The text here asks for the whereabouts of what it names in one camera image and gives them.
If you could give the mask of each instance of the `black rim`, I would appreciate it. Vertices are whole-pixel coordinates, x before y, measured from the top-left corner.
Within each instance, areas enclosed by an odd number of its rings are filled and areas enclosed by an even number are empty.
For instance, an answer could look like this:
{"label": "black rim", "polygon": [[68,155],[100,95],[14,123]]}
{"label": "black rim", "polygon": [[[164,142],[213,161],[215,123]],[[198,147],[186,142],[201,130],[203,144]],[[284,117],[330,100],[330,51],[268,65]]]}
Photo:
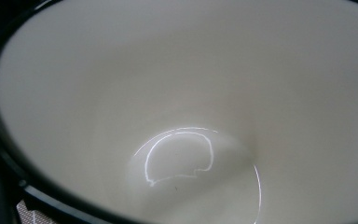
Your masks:
{"label": "black rim", "polygon": [[[46,0],[25,11],[0,37],[0,54],[6,42],[34,15],[61,0]],[[13,187],[14,198],[24,198],[31,208],[39,209],[58,221],[75,223],[139,223],[87,203],[44,177],[18,150],[0,120],[0,172]]]}

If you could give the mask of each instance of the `white bowl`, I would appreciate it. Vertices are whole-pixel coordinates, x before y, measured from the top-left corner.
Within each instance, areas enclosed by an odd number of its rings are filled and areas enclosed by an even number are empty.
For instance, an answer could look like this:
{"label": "white bowl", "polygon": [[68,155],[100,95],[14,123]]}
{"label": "white bowl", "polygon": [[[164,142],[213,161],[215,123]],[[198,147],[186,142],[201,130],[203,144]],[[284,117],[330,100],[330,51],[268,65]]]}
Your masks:
{"label": "white bowl", "polygon": [[358,221],[358,5],[63,1],[0,57],[0,119],[77,197],[158,223]]}

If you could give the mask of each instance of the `bowl rim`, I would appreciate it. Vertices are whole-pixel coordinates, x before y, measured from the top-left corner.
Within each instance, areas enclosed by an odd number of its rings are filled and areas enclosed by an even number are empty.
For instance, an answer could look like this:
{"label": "bowl rim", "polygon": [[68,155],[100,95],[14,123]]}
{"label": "bowl rim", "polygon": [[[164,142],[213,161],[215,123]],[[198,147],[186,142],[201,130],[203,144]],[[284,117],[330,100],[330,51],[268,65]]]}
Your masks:
{"label": "bowl rim", "polygon": [[[63,0],[45,0],[24,11],[0,35],[0,55],[10,38],[39,12]],[[346,0],[358,4],[358,0]],[[33,166],[11,139],[0,117],[0,175],[9,184],[17,203],[26,201],[29,208],[41,210],[57,221],[76,223],[141,223],[87,202],[59,187]]]}

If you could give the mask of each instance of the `mesh surface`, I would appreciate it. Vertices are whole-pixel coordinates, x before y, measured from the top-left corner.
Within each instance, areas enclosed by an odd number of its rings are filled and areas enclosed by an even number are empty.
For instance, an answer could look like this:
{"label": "mesh surface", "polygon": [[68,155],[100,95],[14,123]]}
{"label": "mesh surface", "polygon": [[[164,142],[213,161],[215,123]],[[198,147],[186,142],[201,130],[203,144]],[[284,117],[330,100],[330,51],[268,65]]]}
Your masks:
{"label": "mesh surface", "polygon": [[24,201],[17,204],[17,211],[20,214],[22,224],[57,224],[39,211],[28,211]]}

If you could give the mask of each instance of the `glossy surface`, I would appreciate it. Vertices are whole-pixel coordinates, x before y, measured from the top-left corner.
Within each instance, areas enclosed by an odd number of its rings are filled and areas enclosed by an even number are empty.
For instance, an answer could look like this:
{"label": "glossy surface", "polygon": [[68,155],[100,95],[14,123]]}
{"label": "glossy surface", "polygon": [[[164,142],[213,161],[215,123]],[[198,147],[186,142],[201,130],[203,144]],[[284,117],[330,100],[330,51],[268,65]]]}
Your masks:
{"label": "glossy surface", "polygon": [[64,1],[3,51],[0,116],[48,178],[127,217],[358,221],[358,6]]}

